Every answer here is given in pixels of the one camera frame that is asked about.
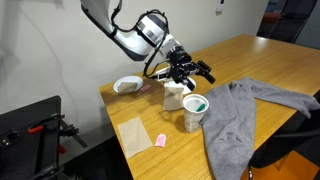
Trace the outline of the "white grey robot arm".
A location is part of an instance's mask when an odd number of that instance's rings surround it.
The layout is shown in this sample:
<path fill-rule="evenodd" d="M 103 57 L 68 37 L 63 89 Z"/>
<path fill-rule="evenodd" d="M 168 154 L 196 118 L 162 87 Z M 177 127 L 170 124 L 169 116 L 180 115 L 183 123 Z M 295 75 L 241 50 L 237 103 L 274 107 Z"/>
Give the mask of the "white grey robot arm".
<path fill-rule="evenodd" d="M 195 89 L 195 84 L 189 79 L 192 75 L 202 76 L 211 84 L 215 82 L 211 68 L 201 60 L 193 62 L 183 46 L 169 33 L 168 19 L 159 10 L 143 13 L 132 28 L 122 29 L 114 21 L 121 11 L 122 0 L 119 0 L 112 15 L 108 13 L 110 0 L 80 2 L 82 11 L 91 22 L 133 61 L 144 61 L 151 50 L 154 50 L 145 63 L 144 77 L 157 81 L 173 80 L 177 84 L 186 85 L 189 90 Z M 154 71 L 148 74 L 147 70 L 158 52 L 165 58 L 168 66 L 156 74 Z"/>

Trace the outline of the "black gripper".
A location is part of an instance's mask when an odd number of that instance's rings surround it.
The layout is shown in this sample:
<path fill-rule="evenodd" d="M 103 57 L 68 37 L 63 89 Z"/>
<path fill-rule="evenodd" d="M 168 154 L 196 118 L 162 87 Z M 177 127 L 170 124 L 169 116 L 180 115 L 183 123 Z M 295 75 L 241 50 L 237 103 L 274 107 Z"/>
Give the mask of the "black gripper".
<path fill-rule="evenodd" d="M 173 47 L 168 54 L 170 70 L 170 77 L 176 82 L 184 85 L 184 90 L 192 92 L 196 85 L 190 75 L 203 76 L 211 84 L 216 79 L 211 74 L 211 68 L 203 61 L 199 60 L 197 64 L 192 61 L 191 56 L 184 50 L 182 46 Z"/>

